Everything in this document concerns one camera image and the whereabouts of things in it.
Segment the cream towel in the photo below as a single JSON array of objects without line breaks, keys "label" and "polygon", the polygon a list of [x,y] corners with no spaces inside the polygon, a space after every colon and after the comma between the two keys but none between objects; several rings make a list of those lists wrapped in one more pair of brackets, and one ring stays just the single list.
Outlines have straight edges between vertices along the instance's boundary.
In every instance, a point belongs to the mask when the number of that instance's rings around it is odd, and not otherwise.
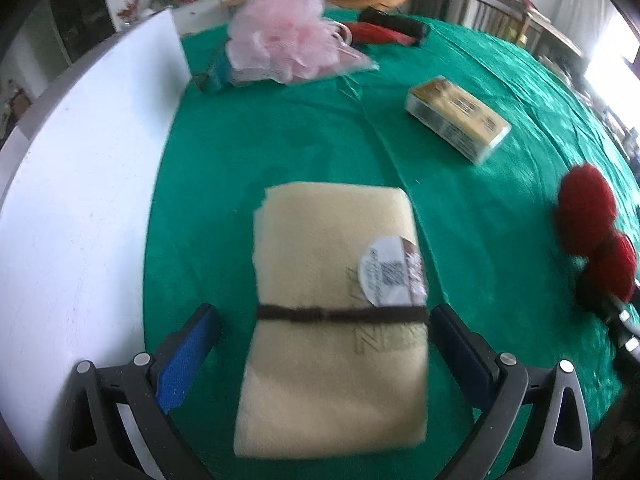
[{"label": "cream towel", "polygon": [[427,287],[407,194],[274,186],[256,210],[253,262],[235,454],[308,460],[421,443]]}]

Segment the red pompom earmuffs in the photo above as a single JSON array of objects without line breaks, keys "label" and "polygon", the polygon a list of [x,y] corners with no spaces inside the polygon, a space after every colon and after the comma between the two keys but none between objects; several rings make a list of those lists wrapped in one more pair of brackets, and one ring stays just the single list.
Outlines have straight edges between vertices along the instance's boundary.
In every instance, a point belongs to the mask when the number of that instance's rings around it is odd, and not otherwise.
[{"label": "red pompom earmuffs", "polygon": [[616,216],[613,190],[597,167],[574,166],[562,177],[556,225],[567,253],[585,260],[576,301],[605,325],[616,359],[637,366],[639,325],[630,310],[639,307],[638,254]]}]

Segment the tissue pack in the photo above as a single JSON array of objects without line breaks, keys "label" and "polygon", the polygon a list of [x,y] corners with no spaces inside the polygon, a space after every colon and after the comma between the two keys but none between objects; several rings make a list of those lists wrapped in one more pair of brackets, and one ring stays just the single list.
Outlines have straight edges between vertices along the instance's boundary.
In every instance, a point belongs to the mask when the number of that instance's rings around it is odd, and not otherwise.
[{"label": "tissue pack", "polygon": [[510,122],[442,76],[410,88],[406,111],[474,165],[488,159],[511,131]]}]

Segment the black fuzzy item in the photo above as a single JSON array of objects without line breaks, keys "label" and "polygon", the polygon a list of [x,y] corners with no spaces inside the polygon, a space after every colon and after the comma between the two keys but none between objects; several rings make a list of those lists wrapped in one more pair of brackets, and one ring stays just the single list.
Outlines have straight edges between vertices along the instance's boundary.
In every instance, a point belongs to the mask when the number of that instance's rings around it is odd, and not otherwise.
[{"label": "black fuzzy item", "polygon": [[391,14],[373,8],[361,11],[358,14],[357,21],[393,29],[396,32],[402,32],[416,38],[416,44],[411,47],[419,47],[430,31],[430,26],[415,18],[409,18],[404,14]]}]

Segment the pink bath pouf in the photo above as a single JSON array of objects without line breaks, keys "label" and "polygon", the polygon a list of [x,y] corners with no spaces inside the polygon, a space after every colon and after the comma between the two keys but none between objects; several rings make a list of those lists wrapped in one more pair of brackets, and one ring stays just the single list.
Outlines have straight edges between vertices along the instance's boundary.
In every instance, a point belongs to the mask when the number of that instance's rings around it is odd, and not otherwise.
[{"label": "pink bath pouf", "polygon": [[227,28],[231,69],[267,68],[285,58],[307,66],[336,63],[337,48],[350,45],[323,11],[322,0],[248,0]]}]

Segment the red snack packet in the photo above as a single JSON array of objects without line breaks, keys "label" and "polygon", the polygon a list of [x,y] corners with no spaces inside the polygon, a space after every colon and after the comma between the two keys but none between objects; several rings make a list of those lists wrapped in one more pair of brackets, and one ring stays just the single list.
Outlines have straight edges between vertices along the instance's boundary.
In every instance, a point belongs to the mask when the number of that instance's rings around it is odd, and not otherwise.
[{"label": "red snack packet", "polygon": [[404,47],[416,44],[416,38],[375,24],[348,22],[345,26],[352,35],[353,44],[400,44]]}]

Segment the pink packaged item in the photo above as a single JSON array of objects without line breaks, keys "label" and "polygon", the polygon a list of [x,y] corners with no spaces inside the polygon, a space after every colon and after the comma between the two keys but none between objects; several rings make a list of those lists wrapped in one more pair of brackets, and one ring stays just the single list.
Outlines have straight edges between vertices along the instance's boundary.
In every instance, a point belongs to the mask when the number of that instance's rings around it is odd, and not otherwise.
[{"label": "pink packaged item", "polygon": [[352,47],[338,47],[337,62],[333,64],[307,66],[292,58],[285,58],[283,61],[271,62],[267,68],[232,68],[229,79],[236,86],[263,80],[272,80],[278,84],[302,84],[359,72],[375,72],[379,69],[378,63],[370,56]]}]

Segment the white cardboard box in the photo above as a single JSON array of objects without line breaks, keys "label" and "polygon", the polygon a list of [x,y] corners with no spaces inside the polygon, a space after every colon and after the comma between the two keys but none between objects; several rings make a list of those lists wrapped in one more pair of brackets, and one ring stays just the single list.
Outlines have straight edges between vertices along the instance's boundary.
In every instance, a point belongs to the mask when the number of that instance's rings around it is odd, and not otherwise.
[{"label": "white cardboard box", "polygon": [[144,347],[152,197],[190,79],[160,12],[66,70],[17,126],[27,145],[1,185],[1,414],[44,478],[76,364]]}]

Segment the wooden shelf rack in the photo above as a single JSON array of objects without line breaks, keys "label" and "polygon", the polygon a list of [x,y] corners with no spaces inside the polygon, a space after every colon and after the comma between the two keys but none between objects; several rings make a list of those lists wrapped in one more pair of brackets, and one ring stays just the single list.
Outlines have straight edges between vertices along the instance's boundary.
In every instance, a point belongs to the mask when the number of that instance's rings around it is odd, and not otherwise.
[{"label": "wooden shelf rack", "polygon": [[535,58],[577,65],[585,58],[529,0],[463,0],[459,24],[516,44]]}]

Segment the red flower arrangement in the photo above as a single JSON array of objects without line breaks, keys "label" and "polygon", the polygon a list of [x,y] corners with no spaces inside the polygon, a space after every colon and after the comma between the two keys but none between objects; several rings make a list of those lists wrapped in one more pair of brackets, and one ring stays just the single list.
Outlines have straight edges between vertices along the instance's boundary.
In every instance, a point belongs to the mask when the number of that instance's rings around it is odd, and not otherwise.
[{"label": "red flower arrangement", "polygon": [[116,11],[116,16],[122,26],[131,26],[140,20],[140,2],[141,0],[125,1],[124,6]]}]

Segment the white tv cabinet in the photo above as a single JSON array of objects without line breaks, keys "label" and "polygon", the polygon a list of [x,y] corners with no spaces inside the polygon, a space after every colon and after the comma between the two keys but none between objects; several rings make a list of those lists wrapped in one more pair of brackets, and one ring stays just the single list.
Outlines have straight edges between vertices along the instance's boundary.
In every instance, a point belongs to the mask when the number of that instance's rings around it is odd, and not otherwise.
[{"label": "white tv cabinet", "polygon": [[196,0],[170,8],[178,36],[189,37],[227,24],[247,0]]}]

